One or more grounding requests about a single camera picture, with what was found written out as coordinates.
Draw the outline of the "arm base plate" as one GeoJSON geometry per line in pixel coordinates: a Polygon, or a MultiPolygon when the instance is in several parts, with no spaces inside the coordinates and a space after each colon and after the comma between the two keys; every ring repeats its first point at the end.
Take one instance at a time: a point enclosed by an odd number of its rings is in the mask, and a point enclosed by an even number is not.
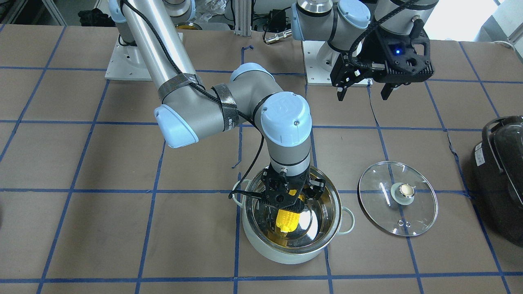
{"type": "MultiPolygon", "coordinates": [[[[194,67],[183,47],[179,33],[171,28],[167,31],[158,31],[158,34],[180,71],[194,74],[194,67]]],[[[133,32],[133,35],[137,46],[122,47],[117,44],[105,78],[109,80],[152,81],[158,89],[166,80],[176,75],[177,71],[166,58],[161,44],[158,43],[157,38],[149,28],[138,28],[137,31],[133,32]]]]}
{"type": "Polygon", "coordinates": [[[302,48],[307,84],[332,86],[330,74],[340,53],[332,50],[326,41],[303,41],[302,48]]]}

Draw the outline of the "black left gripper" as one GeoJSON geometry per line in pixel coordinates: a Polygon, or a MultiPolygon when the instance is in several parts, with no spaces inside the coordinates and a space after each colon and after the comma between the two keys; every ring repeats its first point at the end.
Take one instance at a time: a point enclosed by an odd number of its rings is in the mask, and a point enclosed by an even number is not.
{"type": "Polygon", "coordinates": [[[415,27],[409,35],[396,35],[377,28],[365,37],[361,52],[350,62],[341,53],[333,65],[330,80],[337,86],[342,102],[348,87],[366,78],[385,83],[381,98],[387,100],[398,85],[424,82],[434,75],[430,59],[430,39],[424,28],[415,27]]]}

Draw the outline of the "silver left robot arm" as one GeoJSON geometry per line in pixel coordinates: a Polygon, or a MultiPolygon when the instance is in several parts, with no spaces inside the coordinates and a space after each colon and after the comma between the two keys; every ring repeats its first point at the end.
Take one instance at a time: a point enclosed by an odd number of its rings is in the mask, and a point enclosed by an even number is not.
{"type": "Polygon", "coordinates": [[[401,85],[435,72],[424,29],[436,0],[378,0],[373,11],[360,0],[297,0],[291,5],[293,38],[323,41],[333,53],[329,78],[343,101],[348,87],[371,78],[387,100],[401,85]]]}

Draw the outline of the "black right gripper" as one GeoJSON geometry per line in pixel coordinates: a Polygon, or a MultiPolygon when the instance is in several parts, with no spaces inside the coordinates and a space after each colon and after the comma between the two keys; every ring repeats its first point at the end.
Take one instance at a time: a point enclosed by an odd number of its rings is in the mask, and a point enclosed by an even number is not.
{"type": "Polygon", "coordinates": [[[326,180],[312,178],[310,168],[296,176],[288,176],[285,171],[277,172],[272,166],[261,174],[265,190],[260,203],[288,212],[301,213],[308,199],[318,200],[325,191],[326,180]]]}

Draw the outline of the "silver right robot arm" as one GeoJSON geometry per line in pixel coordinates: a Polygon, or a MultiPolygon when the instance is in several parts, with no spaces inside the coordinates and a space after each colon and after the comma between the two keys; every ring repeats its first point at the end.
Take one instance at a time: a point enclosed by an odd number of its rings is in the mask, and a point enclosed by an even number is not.
{"type": "Polygon", "coordinates": [[[204,87],[162,0],[111,0],[110,11],[123,41],[136,45],[154,82],[161,105],[154,116],[166,145],[184,147],[243,122],[261,134],[270,156],[261,172],[262,192],[240,190],[262,205],[302,212],[308,200],[319,199],[323,179],[311,177],[312,117],[305,98],[283,91],[274,76],[256,63],[245,63],[230,81],[204,87]]]}

